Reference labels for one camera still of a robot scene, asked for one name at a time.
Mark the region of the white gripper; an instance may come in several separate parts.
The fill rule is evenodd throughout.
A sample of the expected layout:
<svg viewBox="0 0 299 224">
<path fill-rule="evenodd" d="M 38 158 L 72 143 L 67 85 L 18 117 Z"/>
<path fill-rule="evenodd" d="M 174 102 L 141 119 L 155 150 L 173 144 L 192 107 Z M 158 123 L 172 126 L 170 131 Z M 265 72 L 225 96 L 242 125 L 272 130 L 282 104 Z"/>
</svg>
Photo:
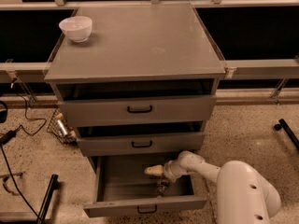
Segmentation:
<svg viewBox="0 0 299 224">
<path fill-rule="evenodd" d="M 169 161 L 164 167 L 162 165 L 155 165 L 145 169 L 146 175 L 162 176 L 164 175 L 171 182 L 176 182 L 182 176 L 182 169 L 178 161 Z"/>
</svg>

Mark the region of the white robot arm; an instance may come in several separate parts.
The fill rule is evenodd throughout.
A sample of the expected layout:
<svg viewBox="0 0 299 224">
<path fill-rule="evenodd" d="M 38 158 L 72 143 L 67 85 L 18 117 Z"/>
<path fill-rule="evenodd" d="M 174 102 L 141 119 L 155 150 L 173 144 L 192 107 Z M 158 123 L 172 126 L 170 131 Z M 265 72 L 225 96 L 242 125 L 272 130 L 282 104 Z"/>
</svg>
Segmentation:
<svg viewBox="0 0 299 224">
<path fill-rule="evenodd" d="M 218 224 L 270 224 L 281 208 L 275 187 L 243 161 L 228 161 L 218 167 L 182 151 L 173 161 L 145 169 L 146 175 L 164 176 L 172 182 L 191 173 L 216 184 Z"/>
</svg>

